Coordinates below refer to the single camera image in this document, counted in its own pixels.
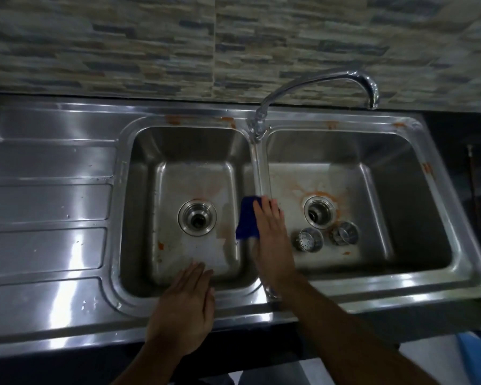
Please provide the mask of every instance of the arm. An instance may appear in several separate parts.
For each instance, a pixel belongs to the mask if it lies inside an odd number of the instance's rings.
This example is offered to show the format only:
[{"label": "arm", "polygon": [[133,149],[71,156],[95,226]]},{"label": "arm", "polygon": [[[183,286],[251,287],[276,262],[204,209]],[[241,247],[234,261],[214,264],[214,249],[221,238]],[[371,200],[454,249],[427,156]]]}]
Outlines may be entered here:
[{"label": "arm", "polygon": [[253,209],[260,232],[256,259],[260,275],[297,316],[336,384],[437,384],[296,271],[285,217],[276,200],[263,197],[262,207],[255,201]]},{"label": "arm", "polygon": [[146,343],[112,385],[163,385],[184,355],[196,350],[212,330],[212,271],[193,263],[180,271],[148,322]]}]

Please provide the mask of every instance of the faucet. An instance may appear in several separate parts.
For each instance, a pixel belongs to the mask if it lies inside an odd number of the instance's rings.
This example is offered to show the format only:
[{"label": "faucet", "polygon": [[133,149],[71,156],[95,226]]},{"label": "faucet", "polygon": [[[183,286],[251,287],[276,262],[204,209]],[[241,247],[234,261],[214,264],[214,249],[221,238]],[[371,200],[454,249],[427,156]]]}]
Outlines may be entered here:
[{"label": "faucet", "polygon": [[292,81],[280,86],[274,92],[270,93],[263,99],[259,108],[255,112],[254,119],[248,122],[249,130],[253,134],[255,142],[260,142],[263,135],[268,128],[265,125],[267,117],[267,109],[270,104],[274,103],[280,97],[287,93],[298,90],[299,88],[309,85],[311,83],[319,83],[324,81],[333,81],[336,79],[347,79],[356,82],[367,93],[367,102],[365,107],[367,109],[376,109],[379,104],[379,90],[378,85],[365,72],[359,70],[349,69],[328,69],[315,73],[305,74],[302,77],[295,78]]}]

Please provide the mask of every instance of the blue sponge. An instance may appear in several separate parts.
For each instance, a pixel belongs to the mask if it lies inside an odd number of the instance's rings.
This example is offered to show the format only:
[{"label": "blue sponge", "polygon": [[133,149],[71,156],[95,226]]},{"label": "blue sponge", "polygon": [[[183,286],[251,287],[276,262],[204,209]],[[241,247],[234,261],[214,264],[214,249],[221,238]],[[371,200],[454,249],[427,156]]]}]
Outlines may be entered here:
[{"label": "blue sponge", "polygon": [[241,200],[240,204],[240,216],[239,224],[235,230],[235,238],[237,240],[243,240],[248,238],[260,239],[260,234],[257,228],[257,219],[255,217],[255,211],[253,210],[253,201],[257,200],[260,206],[262,206],[262,198],[258,196],[248,196]]}]

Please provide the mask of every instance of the backsplash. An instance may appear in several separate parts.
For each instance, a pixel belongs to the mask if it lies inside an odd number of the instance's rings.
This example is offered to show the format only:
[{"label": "backsplash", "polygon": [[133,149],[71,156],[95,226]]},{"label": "backsplash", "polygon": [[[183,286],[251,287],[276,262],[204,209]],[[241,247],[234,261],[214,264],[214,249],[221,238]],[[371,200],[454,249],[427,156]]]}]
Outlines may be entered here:
[{"label": "backsplash", "polygon": [[481,0],[0,0],[0,92],[258,103],[333,67],[365,69],[381,108],[481,112]]}]

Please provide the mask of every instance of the black countertop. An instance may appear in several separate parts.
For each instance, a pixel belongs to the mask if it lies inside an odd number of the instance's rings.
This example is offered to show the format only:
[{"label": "black countertop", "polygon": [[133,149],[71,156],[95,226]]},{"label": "black countertop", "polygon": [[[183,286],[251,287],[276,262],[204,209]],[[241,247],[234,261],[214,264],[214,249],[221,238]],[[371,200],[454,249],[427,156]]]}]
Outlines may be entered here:
[{"label": "black countertop", "polygon": [[[476,192],[481,208],[481,114],[422,113],[437,148],[474,221],[469,194],[466,145],[473,144]],[[475,229],[481,244],[481,229]],[[380,310],[358,315],[389,343],[403,343],[432,336],[481,328],[481,300]],[[133,359],[140,343],[43,353],[0,359],[0,384],[36,383],[107,384]],[[256,326],[211,333],[203,345],[185,357],[175,379],[199,378],[315,357],[313,347],[298,324]]]}]

